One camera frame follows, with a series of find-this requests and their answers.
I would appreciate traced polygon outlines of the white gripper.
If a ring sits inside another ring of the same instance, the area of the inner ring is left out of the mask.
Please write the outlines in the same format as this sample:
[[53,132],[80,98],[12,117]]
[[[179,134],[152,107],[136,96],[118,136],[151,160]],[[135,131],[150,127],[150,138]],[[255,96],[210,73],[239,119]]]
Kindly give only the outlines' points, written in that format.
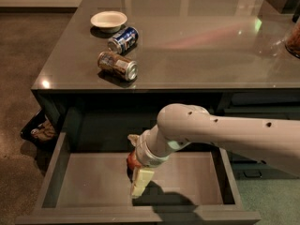
[[149,168],[135,168],[133,171],[130,195],[137,199],[143,195],[147,185],[152,180],[154,170],[165,162],[172,151],[168,148],[168,142],[157,128],[146,130],[141,136],[129,134],[127,139],[136,147],[135,153],[138,161]]

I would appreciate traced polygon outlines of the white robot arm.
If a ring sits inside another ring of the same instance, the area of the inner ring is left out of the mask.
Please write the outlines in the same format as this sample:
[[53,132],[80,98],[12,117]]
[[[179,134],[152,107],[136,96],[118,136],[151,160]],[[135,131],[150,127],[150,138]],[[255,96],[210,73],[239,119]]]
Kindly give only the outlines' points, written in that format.
[[300,175],[300,122],[215,116],[195,105],[170,104],[157,115],[157,124],[141,135],[130,135],[135,150],[130,195],[142,196],[154,169],[170,154],[192,143],[211,143],[245,158],[294,176]]

